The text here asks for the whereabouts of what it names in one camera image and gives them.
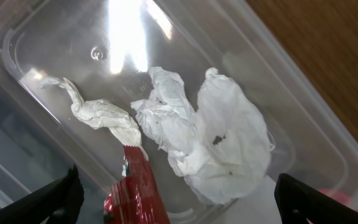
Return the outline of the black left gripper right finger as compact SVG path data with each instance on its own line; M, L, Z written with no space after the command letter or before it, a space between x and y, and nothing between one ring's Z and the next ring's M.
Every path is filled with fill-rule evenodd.
M274 191L283 224L358 224L358 212L281 173Z

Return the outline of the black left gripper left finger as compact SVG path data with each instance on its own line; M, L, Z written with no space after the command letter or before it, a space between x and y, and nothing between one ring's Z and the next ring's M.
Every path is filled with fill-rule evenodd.
M0 224L76 223L84 202L78 168L0 209Z

